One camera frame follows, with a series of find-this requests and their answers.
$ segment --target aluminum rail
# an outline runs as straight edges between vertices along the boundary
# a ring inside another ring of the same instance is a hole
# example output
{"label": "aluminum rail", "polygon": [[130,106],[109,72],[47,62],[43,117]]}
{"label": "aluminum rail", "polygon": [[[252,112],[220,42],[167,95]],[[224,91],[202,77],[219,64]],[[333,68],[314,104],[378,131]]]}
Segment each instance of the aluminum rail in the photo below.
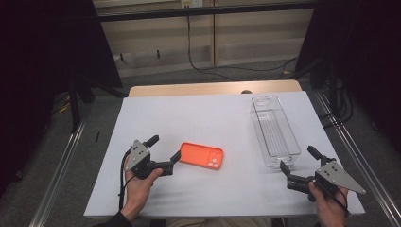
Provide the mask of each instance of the aluminum rail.
{"label": "aluminum rail", "polygon": [[44,225],[46,224],[54,201],[59,194],[65,172],[68,168],[71,158],[73,157],[79,138],[82,135],[85,123],[92,109],[92,104],[88,104],[85,109],[86,110],[84,110],[84,116],[82,117],[82,120],[80,121],[80,124],[78,125],[75,132],[70,136],[70,140],[68,141],[67,147],[64,150],[59,165],[57,166],[53,178],[49,186],[47,187],[46,192],[44,193],[44,197],[42,198],[42,201],[39,204],[38,209],[36,210],[35,215],[33,216],[33,219],[29,224],[29,227],[44,227]]}
{"label": "aluminum rail", "polygon": [[[329,101],[325,94],[316,93],[318,100],[320,101],[324,111],[329,114]],[[355,143],[349,131],[345,128],[344,124],[336,123],[339,122],[335,116],[329,115],[330,121],[334,124],[334,128],[339,134],[340,139],[343,144],[346,146],[348,152],[351,154],[357,168],[365,179],[366,183],[371,188],[372,192],[375,195],[378,203],[389,219],[390,223],[394,227],[401,226],[401,213],[399,208],[397,207],[394,199],[389,194],[387,189],[381,183],[381,181],[377,178],[371,166],[366,161],[359,147]]]}
{"label": "aluminum rail", "polygon": [[131,21],[143,19],[169,18],[169,17],[185,17],[185,16],[202,16],[217,15],[242,12],[258,12],[258,11],[278,11],[293,9],[314,9],[315,7],[330,7],[337,4],[351,3],[349,0],[339,1],[320,1],[309,0],[302,2],[284,2],[284,3],[268,3],[257,5],[241,5],[241,6],[225,6],[225,7],[203,7],[191,9],[163,9],[152,11],[138,12],[119,12],[119,13],[101,13],[91,17],[63,17],[55,20],[62,21],[97,21],[97,22],[114,22],[114,21]]}

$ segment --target person's sleeve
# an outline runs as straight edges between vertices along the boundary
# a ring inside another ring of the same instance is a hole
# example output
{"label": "person's sleeve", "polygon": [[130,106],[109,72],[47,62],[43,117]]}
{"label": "person's sleeve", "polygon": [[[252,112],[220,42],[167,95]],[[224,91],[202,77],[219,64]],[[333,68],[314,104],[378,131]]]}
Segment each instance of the person's sleeve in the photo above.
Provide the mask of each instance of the person's sleeve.
{"label": "person's sleeve", "polygon": [[129,221],[125,219],[121,212],[118,212],[114,217],[106,223],[98,224],[94,227],[132,227]]}

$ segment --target wooden tabletop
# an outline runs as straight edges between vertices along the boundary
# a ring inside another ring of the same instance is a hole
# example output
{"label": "wooden tabletop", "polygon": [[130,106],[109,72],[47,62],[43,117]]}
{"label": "wooden tabletop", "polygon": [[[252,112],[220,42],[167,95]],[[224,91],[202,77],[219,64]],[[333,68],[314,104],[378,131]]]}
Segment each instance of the wooden tabletop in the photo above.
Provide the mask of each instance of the wooden tabletop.
{"label": "wooden tabletop", "polygon": [[298,81],[288,79],[135,86],[130,89],[129,97],[241,94],[245,90],[254,94],[302,91]]}

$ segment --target wall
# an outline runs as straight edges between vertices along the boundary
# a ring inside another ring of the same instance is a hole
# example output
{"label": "wall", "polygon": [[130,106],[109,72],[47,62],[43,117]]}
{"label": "wall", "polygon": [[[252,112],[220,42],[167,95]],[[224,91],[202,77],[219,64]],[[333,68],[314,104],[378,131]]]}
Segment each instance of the wall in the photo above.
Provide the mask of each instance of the wall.
{"label": "wall", "polygon": [[[234,6],[269,2],[273,1],[204,0],[203,5]],[[101,14],[180,7],[181,1],[167,1],[97,8],[97,12]],[[211,64],[217,65],[265,60],[262,55],[269,55],[271,60],[289,59],[299,54],[312,12],[313,9],[300,9],[192,16],[190,17],[191,47],[195,49],[197,46],[207,46]],[[107,22],[102,23],[102,26],[115,55],[138,51],[185,49],[188,45],[187,20],[183,17]],[[253,47],[259,45],[259,49],[265,51],[255,51],[255,56],[240,54],[238,50],[246,49],[247,45]]]}

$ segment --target electrical outlet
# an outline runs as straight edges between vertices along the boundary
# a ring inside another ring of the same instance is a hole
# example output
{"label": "electrical outlet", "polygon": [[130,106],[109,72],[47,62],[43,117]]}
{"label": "electrical outlet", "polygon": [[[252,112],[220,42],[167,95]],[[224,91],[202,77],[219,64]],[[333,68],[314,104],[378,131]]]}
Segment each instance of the electrical outlet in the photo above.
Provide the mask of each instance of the electrical outlet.
{"label": "electrical outlet", "polygon": [[192,8],[203,7],[203,0],[191,0],[191,1],[192,1]]}
{"label": "electrical outlet", "polygon": [[192,0],[181,0],[182,9],[191,8],[191,6],[192,6]]}
{"label": "electrical outlet", "polygon": [[181,8],[200,8],[203,7],[203,0],[181,0]]}

